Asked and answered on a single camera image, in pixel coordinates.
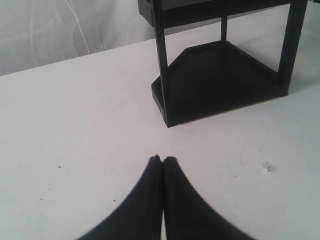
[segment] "bottom shelf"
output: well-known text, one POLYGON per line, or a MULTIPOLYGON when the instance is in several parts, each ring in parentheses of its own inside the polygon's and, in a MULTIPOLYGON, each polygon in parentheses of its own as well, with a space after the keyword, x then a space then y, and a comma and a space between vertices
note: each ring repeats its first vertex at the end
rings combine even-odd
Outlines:
MULTIPOLYGON (((168 127, 285 96, 276 74, 228 41, 187 48, 168 70, 173 112, 168 127)), ((164 117, 160 77, 151 88, 164 117)))

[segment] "white backdrop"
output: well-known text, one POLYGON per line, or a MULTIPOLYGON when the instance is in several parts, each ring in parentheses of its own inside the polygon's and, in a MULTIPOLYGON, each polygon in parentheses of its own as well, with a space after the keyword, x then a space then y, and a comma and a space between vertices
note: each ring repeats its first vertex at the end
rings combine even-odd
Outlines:
POLYGON ((136 0, 0 0, 0 75, 152 37, 136 0))

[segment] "white table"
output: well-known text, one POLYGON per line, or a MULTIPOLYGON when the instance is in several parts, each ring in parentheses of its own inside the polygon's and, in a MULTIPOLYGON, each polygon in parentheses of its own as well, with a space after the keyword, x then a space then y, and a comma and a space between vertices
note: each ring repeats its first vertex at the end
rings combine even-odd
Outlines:
MULTIPOLYGON (((319 239, 319 13, 309 3, 289 96, 169 129, 151 96, 154 40, 1 77, 0 239, 81 236, 155 154, 177 157, 203 198, 258 240, 319 239)), ((277 69, 287 15, 232 19, 228 39, 277 69)), ((219 23, 169 35, 168 60, 219 37, 219 23)))

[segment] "small white debris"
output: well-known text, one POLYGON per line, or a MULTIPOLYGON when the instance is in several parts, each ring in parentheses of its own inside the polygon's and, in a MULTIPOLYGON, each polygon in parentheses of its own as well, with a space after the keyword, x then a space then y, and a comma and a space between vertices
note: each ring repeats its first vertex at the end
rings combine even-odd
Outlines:
POLYGON ((269 172, 270 171, 270 164, 267 162, 267 161, 265 161, 263 164, 262 164, 262 171, 264 171, 264 172, 269 172))

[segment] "shelf leg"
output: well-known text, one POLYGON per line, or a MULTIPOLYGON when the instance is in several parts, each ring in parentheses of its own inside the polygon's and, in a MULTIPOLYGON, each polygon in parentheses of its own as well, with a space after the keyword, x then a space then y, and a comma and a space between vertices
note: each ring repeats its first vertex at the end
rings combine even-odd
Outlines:
POLYGON ((288 95, 295 65, 300 35, 304 23, 307 0, 292 0, 286 24, 281 59, 276 76, 277 84, 283 86, 283 95, 288 95))
POLYGON ((154 33, 156 48, 158 53, 162 97, 164 106, 164 121, 168 127, 174 125, 173 112, 171 107, 171 90, 169 83, 168 73, 168 60, 166 51, 166 40, 165 40, 165 26, 164 17, 162 11, 161 0, 152 0, 153 6, 153 21, 154 21, 154 33))
POLYGON ((221 41, 227 40, 228 16, 221 17, 221 41))

